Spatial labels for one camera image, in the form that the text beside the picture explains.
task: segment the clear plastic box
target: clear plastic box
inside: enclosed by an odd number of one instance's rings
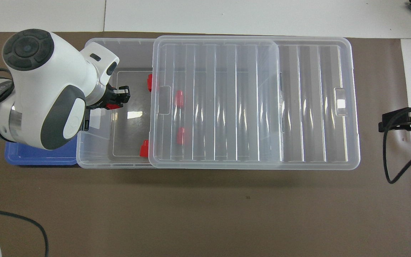
[[[346,39],[92,41],[120,57],[112,85],[130,86],[132,97],[123,109],[101,111],[98,129],[79,133],[82,167],[350,170],[359,164]],[[139,156],[149,130],[150,162]]]

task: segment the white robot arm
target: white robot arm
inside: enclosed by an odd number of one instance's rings
[[[51,32],[29,29],[3,48],[13,81],[0,77],[0,138],[52,150],[82,127],[85,109],[115,109],[129,88],[112,88],[119,58],[91,43],[77,51]]]

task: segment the transparent plastic lid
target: transparent plastic lid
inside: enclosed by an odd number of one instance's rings
[[[158,168],[354,169],[345,39],[161,36],[149,161]]]

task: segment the brown paper mat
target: brown paper mat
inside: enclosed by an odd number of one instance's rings
[[[93,37],[58,33],[78,49]],[[0,33],[0,53],[11,33]],[[361,164],[354,171],[85,170],[11,166],[0,141],[0,210],[26,215],[51,256],[411,256],[411,169],[386,182],[377,123],[407,106],[399,39],[349,39]],[[0,67],[3,67],[0,56]],[[411,158],[390,136],[390,166]],[[0,216],[4,256],[41,256],[41,233]]]

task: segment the blue tray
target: blue tray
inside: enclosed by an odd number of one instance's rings
[[[43,150],[22,143],[7,142],[4,156],[12,165],[74,165],[77,136],[55,150]]]

